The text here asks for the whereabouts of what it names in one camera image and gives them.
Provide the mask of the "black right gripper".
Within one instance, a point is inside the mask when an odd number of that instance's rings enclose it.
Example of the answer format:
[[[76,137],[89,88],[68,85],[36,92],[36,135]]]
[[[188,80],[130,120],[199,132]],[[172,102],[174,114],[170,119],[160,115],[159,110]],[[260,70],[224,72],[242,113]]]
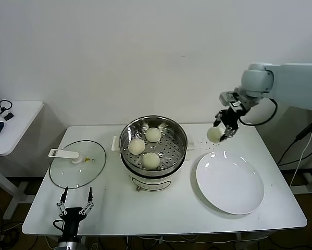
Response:
[[[222,122],[226,128],[222,135],[223,141],[232,138],[236,134],[236,130],[239,128],[239,118],[240,116],[231,108],[223,109],[215,115],[213,127],[218,127]]]

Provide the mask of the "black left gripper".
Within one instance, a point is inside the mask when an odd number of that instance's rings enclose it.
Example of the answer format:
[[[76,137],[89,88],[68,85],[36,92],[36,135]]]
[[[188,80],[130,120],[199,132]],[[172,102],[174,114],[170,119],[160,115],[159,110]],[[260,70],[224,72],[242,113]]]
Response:
[[[61,195],[60,201],[56,203],[59,210],[59,217],[64,222],[63,236],[77,236],[79,223],[83,220],[83,215],[87,215],[94,207],[92,187],[89,189],[88,200],[82,207],[65,208],[65,201],[68,193],[68,187]]]

